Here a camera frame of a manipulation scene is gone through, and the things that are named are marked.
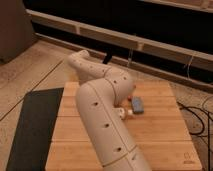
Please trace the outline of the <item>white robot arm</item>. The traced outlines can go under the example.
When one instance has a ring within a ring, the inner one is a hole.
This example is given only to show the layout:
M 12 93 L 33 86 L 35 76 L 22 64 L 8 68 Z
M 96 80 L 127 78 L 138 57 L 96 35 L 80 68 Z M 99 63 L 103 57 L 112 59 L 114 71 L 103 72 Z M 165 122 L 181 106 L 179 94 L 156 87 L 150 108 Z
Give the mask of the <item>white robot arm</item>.
M 120 68 L 89 61 L 87 50 L 72 53 L 69 65 L 79 75 L 76 106 L 103 171 L 152 171 L 116 107 L 134 91 L 131 75 Z

